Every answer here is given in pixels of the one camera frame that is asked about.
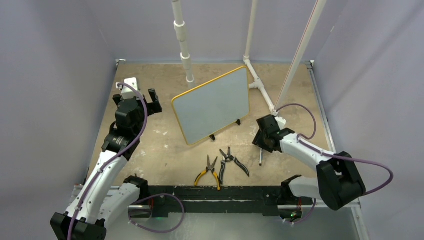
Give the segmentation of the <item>white whiteboard marker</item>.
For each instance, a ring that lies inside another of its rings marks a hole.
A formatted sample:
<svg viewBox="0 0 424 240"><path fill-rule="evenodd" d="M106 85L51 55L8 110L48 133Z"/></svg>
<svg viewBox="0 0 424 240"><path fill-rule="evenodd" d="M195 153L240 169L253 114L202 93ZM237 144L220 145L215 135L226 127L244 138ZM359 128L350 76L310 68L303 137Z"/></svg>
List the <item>white whiteboard marker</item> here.
<svg viewBox="0 0 424 240"><path fill-rule="evenodd" d="M260 149L260 151L259 151L259 166L263 165L263 158L264 158L264 152L263 152L263 149Z"/></svg>

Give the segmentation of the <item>yellow framed whiteboard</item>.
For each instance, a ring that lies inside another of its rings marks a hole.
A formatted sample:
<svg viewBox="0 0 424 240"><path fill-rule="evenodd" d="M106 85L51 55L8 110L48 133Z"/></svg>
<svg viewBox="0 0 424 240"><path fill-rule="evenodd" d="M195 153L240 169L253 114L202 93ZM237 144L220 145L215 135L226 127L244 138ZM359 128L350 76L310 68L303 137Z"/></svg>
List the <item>yellow framed whiteboard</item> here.
<svg viewBox="0 0 424 240"><path fill-rule="evenodd" d="M175 96L171 106L188 146L250 113L248 69L238 67Z"/></svg>

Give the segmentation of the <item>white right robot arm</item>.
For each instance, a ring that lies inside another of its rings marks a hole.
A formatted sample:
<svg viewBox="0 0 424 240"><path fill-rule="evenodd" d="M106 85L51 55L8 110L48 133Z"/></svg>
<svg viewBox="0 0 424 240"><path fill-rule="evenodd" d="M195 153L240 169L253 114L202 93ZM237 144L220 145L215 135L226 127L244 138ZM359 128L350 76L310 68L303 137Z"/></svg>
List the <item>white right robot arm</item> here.
<svg viewBox="0 0 424 240"><path fill-rule="evenodd" d="M367 192L347 152L334 153L306 141L294 130L282 128L274 115L266 115L256 122L259 130L253 145L270 153L289 155L316 172L316 177L294 175L284 180L279 201L292 204L299 198L316 199L337 211Z"/></svg>

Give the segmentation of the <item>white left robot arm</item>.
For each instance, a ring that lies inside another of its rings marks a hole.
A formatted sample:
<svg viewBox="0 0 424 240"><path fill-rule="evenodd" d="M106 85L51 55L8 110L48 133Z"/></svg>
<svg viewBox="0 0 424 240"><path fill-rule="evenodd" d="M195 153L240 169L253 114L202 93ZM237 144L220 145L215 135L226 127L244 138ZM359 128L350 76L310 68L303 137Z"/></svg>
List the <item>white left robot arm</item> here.
<svg viewBox="0 0 424 240"><path fill-rule="evenodd" d="M137 176L128 177L115 194L108 196L114 180L140 144L147 118L163 111L156 90L151 88L148 93L150 103L140 93L113 96L117 106L115 121L109 127L95 168L65 212L56 212L50 220L57 239L104 240L108 228L130 204L148 201L148 182Z"/></svg>

